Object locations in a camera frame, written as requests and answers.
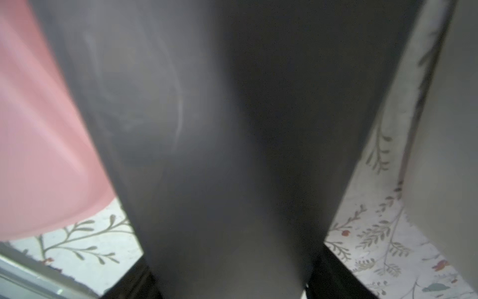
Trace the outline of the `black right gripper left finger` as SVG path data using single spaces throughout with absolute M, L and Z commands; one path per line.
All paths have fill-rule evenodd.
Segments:
M 162 299 L 157 281 L 144 257 L 101 297 L 101 299 Z

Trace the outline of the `pink pencil case front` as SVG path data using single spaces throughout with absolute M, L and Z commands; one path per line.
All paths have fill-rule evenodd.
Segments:
M 1 240 L 89 218 L 115 193 L 27 1 L 1 2 Z

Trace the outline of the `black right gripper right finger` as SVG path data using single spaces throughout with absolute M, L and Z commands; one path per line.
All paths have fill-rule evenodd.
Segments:
M 326 245 L 317 258 L 305 292 L 308 299 L 377 299 Z

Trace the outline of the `black pencil case front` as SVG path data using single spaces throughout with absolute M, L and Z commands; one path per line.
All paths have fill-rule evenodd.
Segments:
M 421 1 L 32 1 L 166 299 L 298 299 Z

